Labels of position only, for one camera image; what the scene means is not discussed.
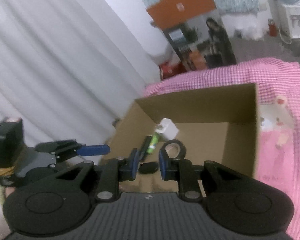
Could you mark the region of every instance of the ribbed gray surface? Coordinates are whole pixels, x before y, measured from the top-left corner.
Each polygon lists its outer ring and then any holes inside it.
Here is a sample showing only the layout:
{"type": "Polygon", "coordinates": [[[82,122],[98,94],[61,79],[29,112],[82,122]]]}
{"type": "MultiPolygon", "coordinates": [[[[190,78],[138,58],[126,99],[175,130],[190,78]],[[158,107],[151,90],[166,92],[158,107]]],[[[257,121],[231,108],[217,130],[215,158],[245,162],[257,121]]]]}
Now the ribbed gray surface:
{"type": "Polygon", "coordinates": [[[122,193],[114,203],[100,204],[75,230],[55,237],[28,237],[14,233],[7,240],[291,240],[284,233],[251,237],[233,233],[212,221],[196,203],[176,193],[122,193]]]}

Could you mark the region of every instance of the gray floor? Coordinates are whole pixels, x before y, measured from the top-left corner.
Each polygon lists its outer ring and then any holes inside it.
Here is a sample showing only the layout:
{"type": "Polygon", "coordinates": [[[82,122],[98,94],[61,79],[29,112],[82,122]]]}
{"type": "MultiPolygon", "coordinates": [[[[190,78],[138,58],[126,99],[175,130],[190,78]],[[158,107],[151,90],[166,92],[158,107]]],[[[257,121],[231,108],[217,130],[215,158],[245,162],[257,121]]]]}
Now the gray floor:
{"type": "Polygon", "coordinates": [[[283,61],[300,63],[300,39],[292,40],[288,45],[280,37],[265,36],[263,41],[248,41],[243,39],[231,40],[238,62],[261,57],[275,57],[283,61]]]}

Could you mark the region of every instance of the picture of woman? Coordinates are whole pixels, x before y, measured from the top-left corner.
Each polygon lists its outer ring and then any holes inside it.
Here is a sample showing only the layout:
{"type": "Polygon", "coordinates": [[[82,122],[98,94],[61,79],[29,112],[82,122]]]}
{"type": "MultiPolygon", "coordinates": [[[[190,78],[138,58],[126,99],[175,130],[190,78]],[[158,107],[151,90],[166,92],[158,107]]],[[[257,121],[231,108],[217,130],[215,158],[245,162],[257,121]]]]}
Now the picture of woman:
{"type": "Polygon", "coordinates": [[[218,52],[221,54],[223,64],[237,64],[226,30],[211,17],[207,19],[206,24],[209,29],[210,42],[216,46],[218,52]]]}

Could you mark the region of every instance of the white cable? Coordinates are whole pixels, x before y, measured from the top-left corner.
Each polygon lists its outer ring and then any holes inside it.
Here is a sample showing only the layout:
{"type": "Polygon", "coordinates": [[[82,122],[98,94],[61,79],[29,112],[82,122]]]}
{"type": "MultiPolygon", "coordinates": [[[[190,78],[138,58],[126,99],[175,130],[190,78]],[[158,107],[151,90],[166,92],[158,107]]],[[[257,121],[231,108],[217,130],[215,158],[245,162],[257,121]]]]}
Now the white cable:
{"type": "Polygon", "coordinates": [[[278,30],[279,30],[279,35],[280,35],[281,40],[282,40],[285,44],[290,45],[290,44],[292,43],[292,39],[290,39],[290,41],[285,41],[285,40],[282,38],[281,31],[280,31],[280,23],[279,23],[279,26],[278,26],[278,30]]]}

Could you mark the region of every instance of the green battery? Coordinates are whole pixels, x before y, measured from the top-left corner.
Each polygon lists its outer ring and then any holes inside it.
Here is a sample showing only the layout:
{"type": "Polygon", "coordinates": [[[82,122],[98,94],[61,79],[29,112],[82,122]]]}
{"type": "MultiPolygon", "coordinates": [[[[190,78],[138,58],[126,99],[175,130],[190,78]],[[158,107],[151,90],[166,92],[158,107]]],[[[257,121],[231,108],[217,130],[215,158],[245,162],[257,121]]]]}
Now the green battery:
{"type": "Polygon", "coordinates": [[[147,150],[147,153],[148,154],[152,154],[157,143],[159,141],[159,135],[157,133],[155,133],[153,136],[152,136],[152,139],[150,141],[150,144],[149,144],[149,147],[148,147],[148,150],[147,150]]]}

